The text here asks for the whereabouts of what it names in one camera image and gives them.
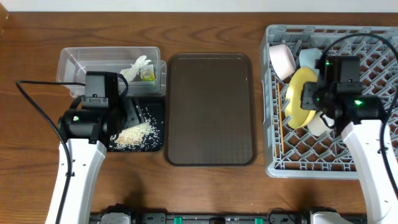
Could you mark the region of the clear plastic waste bin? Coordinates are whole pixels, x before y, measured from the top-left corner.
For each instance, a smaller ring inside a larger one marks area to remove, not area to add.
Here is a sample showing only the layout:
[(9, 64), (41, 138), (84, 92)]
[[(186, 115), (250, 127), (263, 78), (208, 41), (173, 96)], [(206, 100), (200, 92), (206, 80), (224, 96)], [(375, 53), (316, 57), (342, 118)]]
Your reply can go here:
[(60, 53), (57, 82), (84, 83), (87, 72), (114, 72), (131, 68), (145, 56), (153, 65), (155, 79), (144, 81), (140, 73), (129, 82), (127, 96), (163, 96), (166, 91), (166, 62), (157, 47), (69, 47)]

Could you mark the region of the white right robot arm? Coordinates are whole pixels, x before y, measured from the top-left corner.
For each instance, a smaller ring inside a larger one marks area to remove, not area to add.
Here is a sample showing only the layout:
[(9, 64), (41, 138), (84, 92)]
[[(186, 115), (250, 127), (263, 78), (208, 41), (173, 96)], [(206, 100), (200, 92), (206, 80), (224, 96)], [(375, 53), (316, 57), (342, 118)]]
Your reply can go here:
[(301, 94), (304, 110), (317, 110), (309, 122), (316, 136), (340, 132), (353, 158), (363, 191), (368, 223), (397, 223), (397, 160), (392, 148), (382, 101), (362, 95), (361, 85), (306, 82)]

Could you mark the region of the white green plastic cup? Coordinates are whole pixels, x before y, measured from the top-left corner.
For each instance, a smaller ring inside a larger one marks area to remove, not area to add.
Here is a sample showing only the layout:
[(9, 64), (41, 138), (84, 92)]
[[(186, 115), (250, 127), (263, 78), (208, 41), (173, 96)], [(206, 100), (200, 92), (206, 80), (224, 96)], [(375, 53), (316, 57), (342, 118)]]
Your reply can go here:
[(324, 112), (319, 111), (312, 120), (307, 124), (308, 130), (314, 136), (321, 136), (330, 133), (335, 127), (333, 119), (329, 118)]

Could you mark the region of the black rail with green clips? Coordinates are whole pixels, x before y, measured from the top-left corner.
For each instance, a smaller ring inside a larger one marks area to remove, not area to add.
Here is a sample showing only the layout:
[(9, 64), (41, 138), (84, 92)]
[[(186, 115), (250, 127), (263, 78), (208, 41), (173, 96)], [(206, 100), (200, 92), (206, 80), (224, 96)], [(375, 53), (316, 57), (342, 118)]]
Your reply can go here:
[(273, 208), (267, 213), (169, 213), (166, 210), (133, 210), (115, 204), (91, 213), (88, 223), (130, 224), (266, 224), (266, 223), (368, 223), (367, 215), (340, 214), (330, 207), (313, 207), (299, 212)]

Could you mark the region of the grey plastic dishwasher rack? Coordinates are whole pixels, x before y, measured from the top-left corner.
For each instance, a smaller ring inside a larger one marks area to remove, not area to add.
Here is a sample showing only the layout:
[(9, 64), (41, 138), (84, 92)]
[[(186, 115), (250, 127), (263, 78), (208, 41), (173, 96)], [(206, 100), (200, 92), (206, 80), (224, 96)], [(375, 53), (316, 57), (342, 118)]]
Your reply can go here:
[(397, 28), (271, 25), (260, 46), (266, 173), (397, 181)]

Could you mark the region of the pink plastic bowl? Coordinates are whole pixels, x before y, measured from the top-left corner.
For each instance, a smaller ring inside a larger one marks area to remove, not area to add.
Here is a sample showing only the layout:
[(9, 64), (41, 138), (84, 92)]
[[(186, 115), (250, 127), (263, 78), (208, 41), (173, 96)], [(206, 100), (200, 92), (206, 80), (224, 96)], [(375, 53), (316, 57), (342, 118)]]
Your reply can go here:
[(269, 47), (269, 56), (275, 74), (280, 80), (295, 73), (295, 60), (290, 48), (285, 44)]

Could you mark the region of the leftover white rice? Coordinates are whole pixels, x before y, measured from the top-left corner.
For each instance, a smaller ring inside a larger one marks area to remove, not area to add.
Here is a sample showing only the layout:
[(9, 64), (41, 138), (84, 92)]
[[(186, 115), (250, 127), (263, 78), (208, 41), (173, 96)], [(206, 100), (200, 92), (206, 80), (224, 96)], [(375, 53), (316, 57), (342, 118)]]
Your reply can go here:
[(158, 122), (155, 116), (150, 114), (149, 106), (144, 107), (142, 118), (144, 119), (142, 123), (111, 136), (110, 151), (148, 152), (154, 150), (160, 144)]

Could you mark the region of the dark brown serving tray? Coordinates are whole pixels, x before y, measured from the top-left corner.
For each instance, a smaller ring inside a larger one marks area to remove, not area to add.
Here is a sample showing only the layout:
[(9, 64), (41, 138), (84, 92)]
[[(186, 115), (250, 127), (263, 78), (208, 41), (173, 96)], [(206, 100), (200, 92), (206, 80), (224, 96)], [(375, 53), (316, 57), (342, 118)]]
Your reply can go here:
[(168, 72), (165, 160), (173, 166), (251, 164), (257, 149), (249, 57), (175, 54)]

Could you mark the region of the black food waste tray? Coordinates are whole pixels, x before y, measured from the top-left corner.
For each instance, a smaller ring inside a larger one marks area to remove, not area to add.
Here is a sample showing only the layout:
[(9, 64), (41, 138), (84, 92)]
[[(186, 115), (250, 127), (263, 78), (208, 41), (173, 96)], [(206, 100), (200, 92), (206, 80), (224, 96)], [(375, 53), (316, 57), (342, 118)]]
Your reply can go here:
[(138, 99), (139, 106), (143, 112), (145, 106), (150, 107), (150, 114), (155, 116), (158, 125), (157, 127), (160, 129), (160, 144), (152, 151), (148, 152), (155, 152), (162, 149), (164, 145), (164, 126), (165, 126), (165, 105), (164, 99), (162, 97), (129, 97), (129, 98), (136, 98)]

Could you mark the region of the light blue plastic bowl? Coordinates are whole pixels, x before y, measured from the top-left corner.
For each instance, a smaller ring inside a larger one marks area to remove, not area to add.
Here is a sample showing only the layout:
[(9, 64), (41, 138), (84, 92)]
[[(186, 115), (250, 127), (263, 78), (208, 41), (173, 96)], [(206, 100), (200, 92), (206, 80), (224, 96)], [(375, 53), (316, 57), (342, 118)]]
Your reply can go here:
[(315, 65), (321, 56), (322, 51), (317, 48), (301, 50), (298, 56), (300, 67), (308, 67), (312, 69), (317, 76), (319, 76), (320, 71), (315, 68)]

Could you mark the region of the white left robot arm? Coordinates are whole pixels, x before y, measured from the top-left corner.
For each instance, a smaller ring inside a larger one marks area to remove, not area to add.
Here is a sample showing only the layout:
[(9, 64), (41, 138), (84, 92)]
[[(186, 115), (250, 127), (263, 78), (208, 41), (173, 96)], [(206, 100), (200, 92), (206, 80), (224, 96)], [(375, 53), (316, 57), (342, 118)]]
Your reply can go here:
[(128, 128), (144, 122), (139, 101), (127, 97), (112, 108), (77, 104), (58, 121), (61, 135), (57, 179), (46, 223), (88, 223), (96, 180), (109, 151), (124, 151), (134, 140)]

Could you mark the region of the white paper napkin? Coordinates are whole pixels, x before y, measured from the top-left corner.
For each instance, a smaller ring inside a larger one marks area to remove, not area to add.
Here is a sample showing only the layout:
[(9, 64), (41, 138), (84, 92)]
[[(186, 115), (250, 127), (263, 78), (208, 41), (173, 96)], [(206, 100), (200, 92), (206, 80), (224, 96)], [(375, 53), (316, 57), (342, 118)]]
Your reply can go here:
[(130, 68), (126, 68), (120, 71), (120, 74), (128, 81), (131, 82), (139, 74), (142, 67), (148, 65), (152, 60), (147, 59), (146, 55), (140, 56), (134, 64), (131, 64)]

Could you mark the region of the yellow plastic plate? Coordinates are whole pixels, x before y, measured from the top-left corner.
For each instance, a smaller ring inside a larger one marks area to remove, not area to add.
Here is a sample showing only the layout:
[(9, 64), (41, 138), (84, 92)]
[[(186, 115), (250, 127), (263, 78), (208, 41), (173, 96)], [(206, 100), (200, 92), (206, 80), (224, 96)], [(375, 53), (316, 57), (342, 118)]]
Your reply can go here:
[(303, 86), (306, 82), (317, 81), (318, 77), (316, 73), (308, 67), (298, 69), (292, 76), (285, 96), (285, 98), (289, 100), (289, 104), (284, 111), (286, 117), (291, 117), (288, 125), (292, 129), (306, 126), (315, 116), (315, 110), (301, 109), (301, 95)]

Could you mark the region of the silver green snack wrapper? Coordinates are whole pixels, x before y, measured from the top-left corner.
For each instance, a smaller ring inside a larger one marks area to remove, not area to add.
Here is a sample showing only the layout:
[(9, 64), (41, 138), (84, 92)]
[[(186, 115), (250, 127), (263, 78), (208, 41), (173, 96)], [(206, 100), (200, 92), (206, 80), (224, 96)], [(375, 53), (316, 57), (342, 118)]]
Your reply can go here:
[(154, 66), (152, 64), (145, 65), (141, 68), (141, 79), (144, 82), (152, 82), (155, 78)]

